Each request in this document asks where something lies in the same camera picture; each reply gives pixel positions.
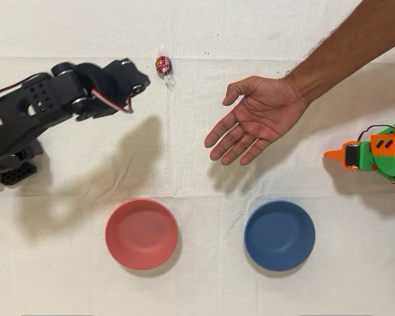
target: hand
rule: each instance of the hand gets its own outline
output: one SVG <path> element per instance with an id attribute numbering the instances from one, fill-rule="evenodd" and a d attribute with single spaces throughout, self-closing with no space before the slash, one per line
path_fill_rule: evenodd
<path id="1" fill-rule="evenodd" d="M 213 147 L 211 159 L 229 165 L 243 154 L 240 163 L 251 163 L 264 149 L 285 135 L 309 106 L 309 101 L 290 80 L 252 76 L 228 85 L 223 105 L 242 100 L 221 119 L 205 139 Z"/>

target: robotic arm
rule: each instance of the robotic arm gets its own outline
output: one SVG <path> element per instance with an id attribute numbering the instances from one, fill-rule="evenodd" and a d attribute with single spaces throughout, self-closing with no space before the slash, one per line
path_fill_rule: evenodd
<path id="1" fill-rule="evenodd" d="M 131 109 L 131 99 L 149 85 L 149 78 L 128 59 L 104 68 L 61 63 L 0 93 L 0 182 L 13 185 L 36 172 L 28 161 L 43 150 L 36 138 L 73 114 L 81 121 Z"/>

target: red bowl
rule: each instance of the red bowl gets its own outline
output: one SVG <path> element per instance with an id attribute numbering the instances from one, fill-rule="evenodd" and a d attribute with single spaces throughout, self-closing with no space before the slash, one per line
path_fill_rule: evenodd
<path id="1" fill-rule="evenodd" d="M 162 265 L 176 249 L 174 216 L 151 199 L 131 199 L 117 207 L 105 225 L 105 243 L 113 258 L 130 269 Z"/>

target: bowl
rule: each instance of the bowl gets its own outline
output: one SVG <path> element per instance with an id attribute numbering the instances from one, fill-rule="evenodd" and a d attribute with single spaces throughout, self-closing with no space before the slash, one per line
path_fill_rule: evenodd
<path id="1" fill-rule="evenodd" d="M 162 265 L 176 249 L 178 227 L 172 213 L 151 199 L 118 206 L 105 225 L 105 243 L 113 258 L 134 270 Z"/>
<path id="2" fill-rule="evenodd" d="M 309 214 L 289 201 L 271 201 L 256 209 L 244 231 L 249 256 L 271 271 L 302 264 L 315 245 L 315 226 Z"/>

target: red candy wrapper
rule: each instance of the red candy wrapper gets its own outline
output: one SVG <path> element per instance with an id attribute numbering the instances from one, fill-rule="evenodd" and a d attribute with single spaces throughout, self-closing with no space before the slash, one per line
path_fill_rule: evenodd
<path id="1" fill-rule="evenodd" d="M 171 61 L 167 56 L 159 56 L 155 62 L 157 71 L 162 75 L 167 75 L 171 72 Z"/>
<path id="2" fill-rule="evenodd" d="M 164 49 L 164 46 L 160 46 L 156 49 L 157 52 L 157 60 L 155 62 L 155 67 L 157 69 L 157 72 L 161 75 L 163 75 L 165 84 L 167 85 L 168 88 L 173 88 L 176 84 L 176 80 L 174 79 L 173 76 L 173 71 L 172 71 L 172 63 L 171 60 L 167 54 L 167 52 Z"/>

